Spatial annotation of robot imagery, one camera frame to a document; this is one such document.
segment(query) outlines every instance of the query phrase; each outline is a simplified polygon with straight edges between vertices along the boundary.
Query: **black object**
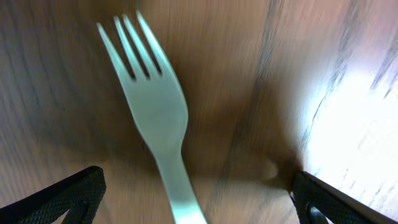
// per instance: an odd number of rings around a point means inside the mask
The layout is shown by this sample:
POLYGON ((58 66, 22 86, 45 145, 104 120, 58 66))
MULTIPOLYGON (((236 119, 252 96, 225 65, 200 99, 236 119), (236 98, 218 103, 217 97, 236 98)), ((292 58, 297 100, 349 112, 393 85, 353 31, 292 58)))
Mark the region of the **black object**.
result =
POLYGON ((92 223, 105 194, 103 170, 91 166, 27 198, 0 209, 0 223, 92 223))
POLYGON ((306 172, 295 176, 290 194, 301 224, 393 223, 394 220, 366 207, 306 172))

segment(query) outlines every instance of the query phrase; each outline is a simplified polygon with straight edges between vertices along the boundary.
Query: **fork tine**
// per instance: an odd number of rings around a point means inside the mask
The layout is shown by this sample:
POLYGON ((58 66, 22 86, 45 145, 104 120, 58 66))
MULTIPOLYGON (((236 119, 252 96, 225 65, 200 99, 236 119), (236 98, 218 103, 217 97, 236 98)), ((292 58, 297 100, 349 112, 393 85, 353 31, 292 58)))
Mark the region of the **fork tine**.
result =
POLYGON ((153 78, 155 75, 159 75, 154 62, 152 61, 151 57, 149 56, 148 51, 146 50, 141 39, 139 38, 136 30, 132 26, 130 19, 125 14, 123 14, 122 17, 123 17, 124 25, 126 25, 127 31, 130 33, 130 36, 131 36, 132 40, 134 41, 139 54, 141 55, 142 61, 144 62, 145 67, 147 68, 149 76, 151 76, 153 78))
POLYGON ((171 66, 169 60, 167 59, 166 54, 164 54, 162 47, 158 43, 155 35, 152 33, 150 30, 147 22, 145 19, 142 17, 141 13, 137 11, 137 17, 138 17, 138 22, 141 25, 142 31, 144 32, 144 35, 146 36, 148 43, 150 45, 150 48, 152 49, 152 52, 155 55, 155 58, 157 60, 157 63, 159 64, 160 70, 162 71, 162 74, 167 74, 166 71, 168 72, 173 72, 173 67, 171 66))
POLYGON ((98 31, 99 34, 101 35, 101 38, 104 42, 104 45, 106 47, 106 50, 109 53, 109 57, 111 58, 113 67, 116 71, 116 74, 118 74, 119 81, 122 84, 123 90, 126 90, 127 86, 129 84, 132 84, 132 78, 129 75, 129 72, 127 71, 126 67, 123 64, 122 59, 120 58, 118 52, 114 48, 111 40, 109 39, 108 35, 106 35, 106 32, 102 25, 100 23, 97 23, 98 31))
POLYGON ((120 41, 122 42, 124 51, 126 52, 127 58, 129 59, 129 63, 131 65, 132 71, 134 72, 136 79, 146 79, 144 75, 144 71, 139 64, 136 55, 132 51, 129 41, 127 40, 126 34, 124 33, 122 24, 117 16, 114 17, 114 23, 116 25, 116 29, 119 33, 120 41))

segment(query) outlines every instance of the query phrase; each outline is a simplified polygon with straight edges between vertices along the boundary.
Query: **fork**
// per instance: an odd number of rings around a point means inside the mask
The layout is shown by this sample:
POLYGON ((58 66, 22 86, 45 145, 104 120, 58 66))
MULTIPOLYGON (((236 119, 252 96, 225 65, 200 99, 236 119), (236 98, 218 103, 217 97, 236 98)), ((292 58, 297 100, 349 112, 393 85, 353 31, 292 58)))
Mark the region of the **fork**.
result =
POLYGON ((132 51, 118 17, 114 17, 114 22, 135 79, 131 78, 102 25, 97 23, 97 27, 118 74, 134 122, 155 157, 174 220, 178 224, 206 223, 182 161, 181 146, 188 124, 188 108, 181 86, 141 13, 137 11, 137 18, 160 71, 128 17, 122 15, 122 18, 147 69, 148 77, 132 51))

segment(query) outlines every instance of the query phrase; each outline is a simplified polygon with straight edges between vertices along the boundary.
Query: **wood grain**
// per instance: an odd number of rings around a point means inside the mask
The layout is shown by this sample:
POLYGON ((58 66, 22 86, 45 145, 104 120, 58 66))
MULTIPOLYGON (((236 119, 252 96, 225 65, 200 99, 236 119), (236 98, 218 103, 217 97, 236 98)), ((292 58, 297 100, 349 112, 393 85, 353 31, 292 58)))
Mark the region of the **wood grain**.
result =
MULTIPOLYGON (((142 1, 188 103, 183 158, 209 223, 298 223, 304 169, 398 221, 398 2, 142 1)), ((90 165, 95 223, 172 223, 106 49, 127 0, 0 2, 0 207, 90 165)))

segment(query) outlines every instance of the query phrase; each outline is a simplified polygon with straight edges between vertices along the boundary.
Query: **silver fork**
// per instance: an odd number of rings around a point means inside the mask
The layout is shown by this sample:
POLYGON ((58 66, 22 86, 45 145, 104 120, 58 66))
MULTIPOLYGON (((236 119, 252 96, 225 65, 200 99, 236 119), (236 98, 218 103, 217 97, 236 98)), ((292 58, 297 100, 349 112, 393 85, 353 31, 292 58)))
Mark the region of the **silver fork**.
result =
POLYGON ((174 220, 176 223, 206 223, 181 156, 182 141, 188 124, 188 109, 181 86, 167 56, 141 13, 137 11, 137 18, 159 64, 160 72, 130 20, 126 15, 122 15, 122 17, 148 71, 148 78, 132 51, 118 17, 115 17, 114 21, 124 51, 135 74, 135 80, 129 75, 123 61, 99 23, 97 24, 98 30, 118 74, 135 124, 155 157, 169 197, 174 220))

